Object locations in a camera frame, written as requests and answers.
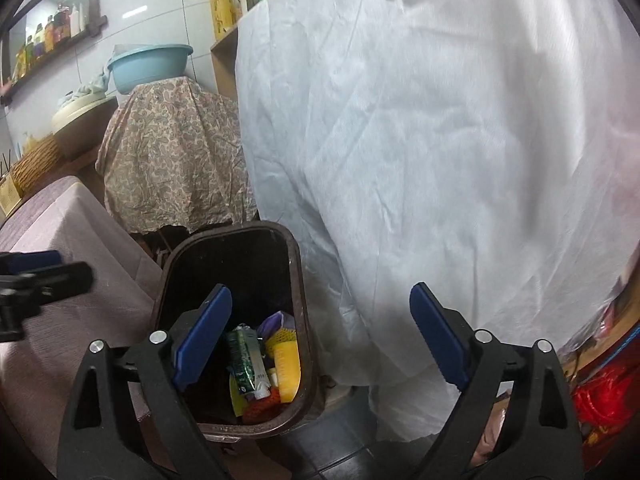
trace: white sheet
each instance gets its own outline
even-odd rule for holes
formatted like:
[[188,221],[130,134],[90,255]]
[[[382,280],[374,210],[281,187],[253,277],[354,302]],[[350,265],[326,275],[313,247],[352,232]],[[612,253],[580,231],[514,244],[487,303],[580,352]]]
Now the white sheet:
[[116,347],[146,335],[161,269],[79,181],[3,249],[58,250],[66,262],[84,261],[94,270],[90,293],[44,306],[25,322],[24,341],[0,344],[2,404],[27,445],[55,472],[60,423],[84,352],[97,338]]
[[265,0],[240,22],[262,218],[300,244],[325,373],[399,438],[456,400],[408,309],[425,281],[556,348],[640,235],[640,40],[616,0]]

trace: trash can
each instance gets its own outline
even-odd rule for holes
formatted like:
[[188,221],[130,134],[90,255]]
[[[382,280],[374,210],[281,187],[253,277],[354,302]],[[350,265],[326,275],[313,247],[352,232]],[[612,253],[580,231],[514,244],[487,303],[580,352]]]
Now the trash can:
[[319,395],[298,244],[286,228],[272,222],[193,235],[174,249],[164,266],[152,317],[155,329],[168,330],[181,313],[198,308],[217,283],[227,286],[233,298],[226,330],[240,323],[257,328],[279,310],[294,317],[300,387],[276,418],[252,426],[239,424],[229,396],[229,350],[221,338],[198,383],[185,391],[185,402],[208,440],[232,442],[282,433],[302,420]]

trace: plastic basin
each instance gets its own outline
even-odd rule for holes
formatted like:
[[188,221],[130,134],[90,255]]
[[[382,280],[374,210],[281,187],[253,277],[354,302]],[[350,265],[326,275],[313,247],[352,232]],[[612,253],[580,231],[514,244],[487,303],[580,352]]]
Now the plastic basin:
[[107,67],[118,92],[128,94],[136,85],[184,75],[192,53],[184,44],[149,45],[111,58]]

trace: mirror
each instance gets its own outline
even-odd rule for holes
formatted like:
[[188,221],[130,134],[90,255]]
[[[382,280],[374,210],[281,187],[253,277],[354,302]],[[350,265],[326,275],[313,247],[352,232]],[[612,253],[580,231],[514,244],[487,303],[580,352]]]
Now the mirror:
[[28,0],[2,36],[0,80],[10,88],[0,96],[0,104],[10,104],[43,67],[100,34],[106,23],[100,0]]
[[89,0],[41,0],[9,31],[9,62],[16,84],[44,55],[84,31]]

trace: patterned fabric cover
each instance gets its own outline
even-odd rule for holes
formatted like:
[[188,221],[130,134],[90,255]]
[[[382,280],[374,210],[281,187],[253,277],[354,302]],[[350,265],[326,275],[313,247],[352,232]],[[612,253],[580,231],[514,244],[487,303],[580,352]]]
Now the patterned fabric cover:
[[187,77],[137,86],[111,118],[95,169],[107,211],[130,233],[192,232],[256,211],[238,104]]

